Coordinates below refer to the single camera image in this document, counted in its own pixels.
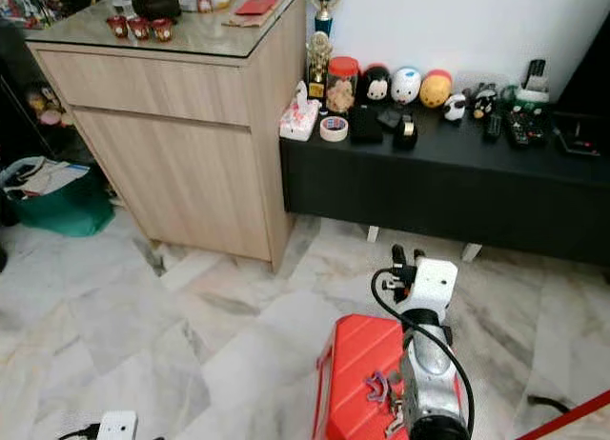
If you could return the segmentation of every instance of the purple clip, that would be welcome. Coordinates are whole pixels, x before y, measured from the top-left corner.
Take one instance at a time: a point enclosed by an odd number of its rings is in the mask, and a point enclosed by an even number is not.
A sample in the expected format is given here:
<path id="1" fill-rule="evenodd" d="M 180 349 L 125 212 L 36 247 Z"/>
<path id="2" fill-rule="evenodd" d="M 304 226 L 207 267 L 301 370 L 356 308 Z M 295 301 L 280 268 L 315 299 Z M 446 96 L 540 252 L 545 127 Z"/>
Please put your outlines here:
<path id="1" fill-rule="evenodd" d="M 385 376 L 383 376 L 383 373 L 381 373 L 379 370 L 375 370 L 373 378 L 367 378 L 365 383 L 373 390 L 372 392 L 366 394 L 366 399 L 370 402 L 375 401 L 383 404 L 385 402 L 385 398 L 388 396 L 388 380 Z"/>

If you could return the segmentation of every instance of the marble floor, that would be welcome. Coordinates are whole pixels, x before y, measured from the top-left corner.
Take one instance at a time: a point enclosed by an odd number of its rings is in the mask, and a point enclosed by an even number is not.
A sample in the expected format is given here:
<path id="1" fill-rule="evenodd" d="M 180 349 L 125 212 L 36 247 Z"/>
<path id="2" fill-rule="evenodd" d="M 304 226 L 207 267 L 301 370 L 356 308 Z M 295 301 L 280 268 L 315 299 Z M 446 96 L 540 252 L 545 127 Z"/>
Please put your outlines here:
<path id="1" fill-rule="evenodd" d="M 369 292 L 393 243 L 459 268 L 448 321 L 475 390 L 474 438 L 516 438 L 610 388 L 610 287 L 583 264 L 302 216 L 277 275 L 161 245 L 126 212 L 71 239 L 0 230 L 0 439 L 57 438 L 136 410 L 138 440 L 307 439 L 315 360 L 334 322 L 383 316 Z"/>

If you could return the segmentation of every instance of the yellow round toy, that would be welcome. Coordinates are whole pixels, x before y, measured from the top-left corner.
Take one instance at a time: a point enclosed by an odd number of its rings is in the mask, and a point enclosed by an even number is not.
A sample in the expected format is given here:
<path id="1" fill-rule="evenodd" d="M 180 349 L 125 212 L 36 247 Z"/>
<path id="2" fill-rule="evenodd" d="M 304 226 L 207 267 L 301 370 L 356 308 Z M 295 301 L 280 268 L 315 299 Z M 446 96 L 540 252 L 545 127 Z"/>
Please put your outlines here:
<path id="1" fill-rule="evenodd" d="M 430 109 L 440 107 L 451 94 L 451 75 L 446 70 L 432 70 L 421 82 L 419 100 Z"/>

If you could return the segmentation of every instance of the trophy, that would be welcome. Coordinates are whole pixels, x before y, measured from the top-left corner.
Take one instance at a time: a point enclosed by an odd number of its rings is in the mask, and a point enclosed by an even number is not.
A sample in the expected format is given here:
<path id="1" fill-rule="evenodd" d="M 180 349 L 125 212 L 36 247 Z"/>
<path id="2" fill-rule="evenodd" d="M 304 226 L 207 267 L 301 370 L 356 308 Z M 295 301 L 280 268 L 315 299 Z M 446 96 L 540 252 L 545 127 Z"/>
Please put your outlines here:
<path id="1" fill-rule="evenodd" d="M 326 32 L 330 37 L 331 25 L 333 24 L 333 16 L 331 10 L 336 6 L 339 0 L 311 0 L 314 7 L 317 9 L 315 14 L 315 30 Z"/>
<path id="2" fill-rule="evenodd" d="M 326 32 L 318 31 L 312 35 L 307 44 L 307 58 L 309 59 L 309 87 L 310 97 L 324 98 L 326 88 L 326 70 L 333 47 Z"/>

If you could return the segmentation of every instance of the small red cup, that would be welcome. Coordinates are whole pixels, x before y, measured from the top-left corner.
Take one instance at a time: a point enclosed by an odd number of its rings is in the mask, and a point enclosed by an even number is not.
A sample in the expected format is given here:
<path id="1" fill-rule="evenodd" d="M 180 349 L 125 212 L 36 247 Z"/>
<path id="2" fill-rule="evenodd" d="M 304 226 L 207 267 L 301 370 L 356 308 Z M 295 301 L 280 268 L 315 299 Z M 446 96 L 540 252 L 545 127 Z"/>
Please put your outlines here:
<path id="1" fill-rule="evenodd" d="M 136 16 L 130 19 L 127 24 L 130 25 L 130 29 L 138 40 L 148 40 L 149 38 L 149 21 L 146 18 Z"/>
<path id="2" fill-rule="evenodd" d="M 173 37 L 173 22 L 169 18 L 155 19 L 151 22 L 154 34 L 160 42 L 169 42 Z"/>
<path id="3" fill-rule="evenodd" d="M 112 33 L 118 38 L 127 37 L 127 19 L 125 16 L 115 15 L 106 20 Z"/>

